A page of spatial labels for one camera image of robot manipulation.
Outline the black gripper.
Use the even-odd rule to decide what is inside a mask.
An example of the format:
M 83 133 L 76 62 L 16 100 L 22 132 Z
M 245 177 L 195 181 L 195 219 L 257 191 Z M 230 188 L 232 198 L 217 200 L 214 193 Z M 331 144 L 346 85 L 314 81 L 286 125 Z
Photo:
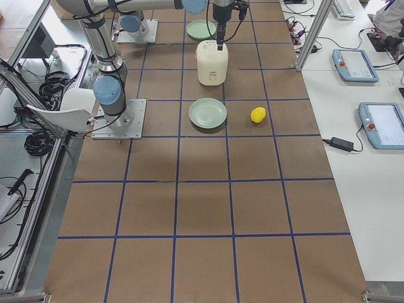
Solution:
M 223 44 L 226 33 L 226 22 L 231 19 L 234 7 L 233 0 L 214 0 L 213 1 L 213 19 L 217 23 L 217 50 L 223 50 Z

